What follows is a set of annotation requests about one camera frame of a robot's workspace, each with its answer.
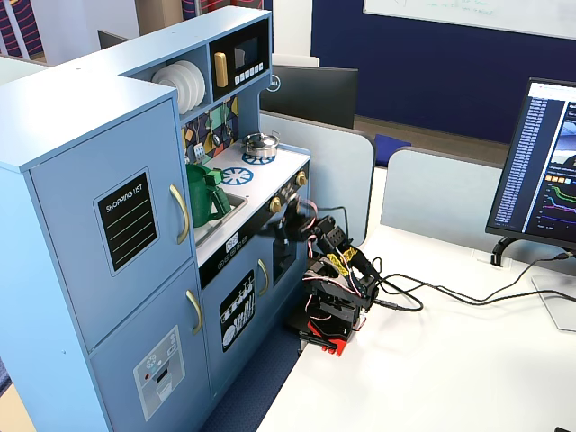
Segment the gray desk divider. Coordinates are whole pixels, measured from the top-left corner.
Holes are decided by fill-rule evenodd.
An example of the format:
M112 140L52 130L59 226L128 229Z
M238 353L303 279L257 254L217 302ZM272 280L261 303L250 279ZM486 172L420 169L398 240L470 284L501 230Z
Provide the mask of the gray desk divider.
M388 165L381 224L491 252L500 237L484 229L501 172L477 160L401 148ZM504 256L529 263L560 252L558 247L519 241ZM539 265L576 275L572 260Z
M319 207L343 205L348 212L349 236L360 246L368 228L370 192L374 176L374 141L356 130L339 128L273 112L261 111L260 130L280 134L280 142L308 149L310 156L310 199ZM342 211L331 214L344 229Z

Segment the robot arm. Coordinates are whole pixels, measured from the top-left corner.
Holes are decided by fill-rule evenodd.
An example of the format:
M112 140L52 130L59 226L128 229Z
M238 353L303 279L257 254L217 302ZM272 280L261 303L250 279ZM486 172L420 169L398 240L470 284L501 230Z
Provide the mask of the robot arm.
M302 278L309 294L304 307L309 334L301 332L301 338L340 356L353 330L361 324L361 312L369 311L378 296L380 275L362 251L352 246L352 239L334 218L318 220L300 213L297 193L288 191L283 198L287 203L284 216L268 230L286 244L316 243L320 250L310 254Z

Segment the whiteboard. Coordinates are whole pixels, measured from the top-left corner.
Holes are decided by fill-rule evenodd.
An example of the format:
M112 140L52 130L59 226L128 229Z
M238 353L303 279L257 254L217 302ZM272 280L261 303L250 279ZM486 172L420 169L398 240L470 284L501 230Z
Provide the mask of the whiteboard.
M576 39L576 0L364 0L364 12Z

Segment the door handle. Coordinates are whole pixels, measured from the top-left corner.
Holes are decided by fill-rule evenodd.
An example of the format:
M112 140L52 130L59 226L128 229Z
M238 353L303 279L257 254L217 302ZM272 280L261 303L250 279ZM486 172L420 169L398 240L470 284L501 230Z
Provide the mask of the door handle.
M181 244L186 239L188 233L190 232L190 216L188 215L188 209L186 209L186 202L184 201L184 198L182 198L182 195L178 192L178 189L176 189L176 186L174 186L173 184L170 185L170 193L172 194L172 196L174 196L174 198L178 202L178 205L180 205L182 216L184 216L184 229L178 235L177 239L178 244Z
M264 285L264 289L258 293L258 296L262 297L264 294L266 294L266 291L268 291L268 285L270 284L270 278L268 277L268 270L266 269L266 264L264 264L264 261L262 261L261 259L258 259L258 265L260 266L260 268L264 272L264 278L266 280L266 283Z
M194 306L196 313L198 314L198 325L192 329L192 334L195 335L202 328L202 310L200 309L200 303L196 300L192 291L186 291L186 297L188 297L188 300Z

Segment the toy kitchen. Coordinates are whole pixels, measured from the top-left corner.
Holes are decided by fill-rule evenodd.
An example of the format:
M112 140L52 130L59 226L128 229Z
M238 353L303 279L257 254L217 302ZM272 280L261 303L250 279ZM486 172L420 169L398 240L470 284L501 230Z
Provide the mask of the toy kitchen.
M196 430L298 290L306 243L262 234L313 171L260 133L271 21L230 6L0 87L0 347L39 432Z

